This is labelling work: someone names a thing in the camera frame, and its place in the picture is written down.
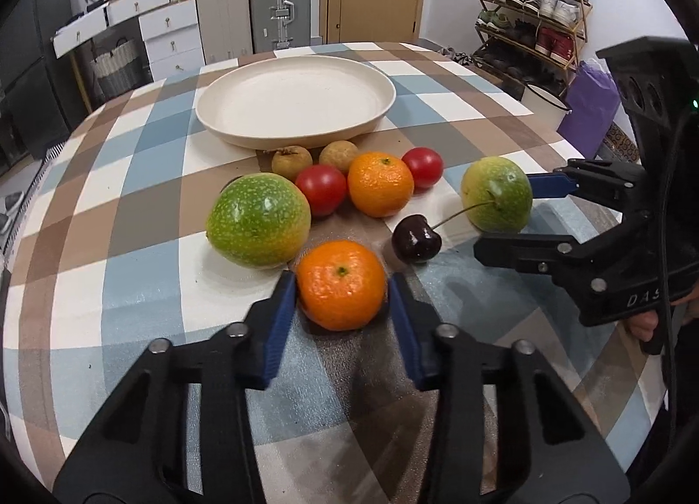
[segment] red sneaker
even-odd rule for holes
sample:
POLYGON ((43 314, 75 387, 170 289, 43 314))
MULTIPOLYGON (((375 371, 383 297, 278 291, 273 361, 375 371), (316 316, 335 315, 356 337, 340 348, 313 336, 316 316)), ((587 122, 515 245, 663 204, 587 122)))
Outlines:
POLYGON ((564 35, 561 32, 552 30, 556 36, 556 41, 551 49, 551 59, 560 64, 567 64, 572 60, 572 54, 575 49, 572 37, 564 35))
POLYGON ((536 38, 536 51, 549 56, 557 38, 556 31, 546 27, 539 28, 539 35, 536 38))

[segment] white drawer cabinet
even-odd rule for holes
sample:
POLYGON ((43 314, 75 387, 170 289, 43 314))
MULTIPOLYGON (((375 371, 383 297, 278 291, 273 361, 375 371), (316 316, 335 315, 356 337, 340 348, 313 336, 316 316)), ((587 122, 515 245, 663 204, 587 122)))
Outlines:
POLYGON ((195 49, 201 49, 199 27, 196 24, 145 41, 145 50, 148 52, 148 60, 152 63, 162 60, 163 58, 174 56, 175 54, 180 54, 181 52, 195 49))
POLYGON ((166 5, 170 0, 113 0, 107 4, 109 25, 121 23, 131 17, 139 16, 148 10, 166 5))
POLYGON ((53 37, 53 49, 56 58, 61 58, 66 52, 70 52, 76 46, 96 37, 107 28, 107 21, 104 18, 104 5, 91 10, 71 24, 63 27, 55 37, 53 37))
POLYGON ((153 62, 150 65, 150 73, 153 75, 153 80, 158 81, 178 73, 197 70, 202 66, 204 66, 204 51, 200 48, 153 62))
POLYGON ((197 1, 186 0, 152 10, 139 17, 138 22, 141 25, 141 37, 145 41, 174 30, 190 27, 198 23, 197 1))

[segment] white bucket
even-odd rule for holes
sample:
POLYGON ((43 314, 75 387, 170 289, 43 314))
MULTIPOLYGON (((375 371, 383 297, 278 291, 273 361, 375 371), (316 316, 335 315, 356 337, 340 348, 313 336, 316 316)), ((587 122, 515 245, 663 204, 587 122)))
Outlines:
POLYGON ((558 126, 572 108, 565 101, 558 99, 552 93, 542 87, 528 83, 524 87, 522 104, 529 108, 552 131, 557 131, 558 126))

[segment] checkered tablecloth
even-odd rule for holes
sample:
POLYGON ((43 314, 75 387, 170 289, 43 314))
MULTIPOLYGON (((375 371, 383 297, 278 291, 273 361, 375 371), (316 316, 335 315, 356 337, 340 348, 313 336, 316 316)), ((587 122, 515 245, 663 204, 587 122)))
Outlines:
MULTIPOLYGON (((579 156, 518 101, 434 52, 362 43, 276 55, 317 53, 372 65, 396 86, 380 126, 354 139, 361 150, 402 156, 428 146, 446 170, 394 218, 370 219, 345 205, 313 225, 308 247, 350 238, 381 254, 404 216, 419 212, 436 222, 459 211, 460 179, 482 156, 507 156, 527 173, 579 156)), ((207 338, 274 287, 278 271, 239 268, 204 235, 222 186, 270 170, 270 157, 222 142, 193 111, 216 78, 274 55, 205 66, 110 101, 76 129, 44 177, 10 257, 3 363, 17 445, 47 486, 149 340, 207 338)), ((615 223, 606 209, 566 198, 536 202, 527 229, 583 241, 615 223)), ((664 394, 657 358, 641 354, 622 326, 580 326, 576 307, 550 278, 482 267, 473 257, 477 233, 464 216, 439 231, 439 256, 407 269, 413 292, 478 340, 533 341, 627 467, 664 394)), ((387 269, 396 268, 406 269, 388 260, 387 269)), ((268 502, 417 498, 436 396, 407 380, 385 319, 362 332, 319 335, 299 315, 278 378, 247 398, 268 502)), ((195 426, 189 431, 188 478, 196 489, 198 434, 195 426)))

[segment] person's hand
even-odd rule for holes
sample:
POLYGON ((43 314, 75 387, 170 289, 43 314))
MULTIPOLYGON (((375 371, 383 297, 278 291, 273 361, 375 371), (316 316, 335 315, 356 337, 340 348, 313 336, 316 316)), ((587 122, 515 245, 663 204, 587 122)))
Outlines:
MULTIPOLYGON (((687 295, 687 297, 674 301, 672 306, 682 305, 685 302, 694 301, 696 299, 699 299, 699 282, 694 285, 694 289, 687 295)), ((687 307, 683 324, 687 324, 696 318, 699 318, 699 301, 687 307)), ((655 311, 649 311, 637 314, 624 321, 624 324, 626 325, 627 330, 638 340, 641 342, 648 342, 653 337, 653 332, 658 326, 658 313, 655 311)))

